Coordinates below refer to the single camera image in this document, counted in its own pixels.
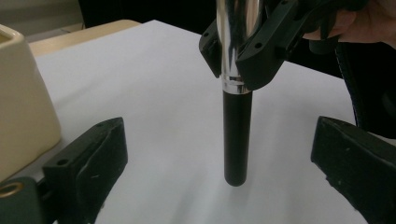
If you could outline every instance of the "metallic pole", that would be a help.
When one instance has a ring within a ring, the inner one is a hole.
[[[235,61],[260,27],[262,0],[217,0],[224,113],[224,175],[232,186],[245,183],[253,92],[245,86]]]

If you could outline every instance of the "ceramic container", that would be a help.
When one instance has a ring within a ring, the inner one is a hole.
[[[61,127],[22,34],[0,25],[0,181],[61,138]]]

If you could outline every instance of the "white table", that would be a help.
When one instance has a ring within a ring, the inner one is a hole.
[[[36,57],[63,140],[123,117],[129,163],[97,219],[104,223],[363,224],[310,161],[318,116],[354,122],[342,79],[284,63],[253,93],[247,182],[223,178],[222,94],[200,36],[150,21]]]

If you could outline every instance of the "human hand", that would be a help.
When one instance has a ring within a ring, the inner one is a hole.
[[[339,10],[329,37],[340,35],[340,42],[383,42],[396,49],[396,0],[370,0],[360,11]],[[305,34],[319,40],[319,30]]]

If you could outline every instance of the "gray wall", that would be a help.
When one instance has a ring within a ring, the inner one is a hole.
[[[0,24],[23,35],[82,22],[78,0],[0,0]]]

